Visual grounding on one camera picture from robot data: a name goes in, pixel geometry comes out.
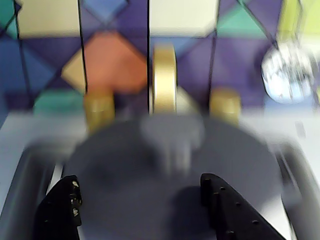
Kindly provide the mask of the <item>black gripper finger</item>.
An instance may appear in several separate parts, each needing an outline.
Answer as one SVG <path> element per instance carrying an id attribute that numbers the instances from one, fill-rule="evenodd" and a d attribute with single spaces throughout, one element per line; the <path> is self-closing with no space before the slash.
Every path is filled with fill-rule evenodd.
<path id="1" fill-rule="evenodd" d="M 201 204 L 218 240 L 283 240 L 284 237 L 231 185 L 213 173 L 200 177 Z"/>
<path id="2" fill-rule="evenodd" d="M 76 175 L 60 179 L 38 205 L 33 225 L 35 240 L 78 240 L 82 225 L 80 184 Z"/>

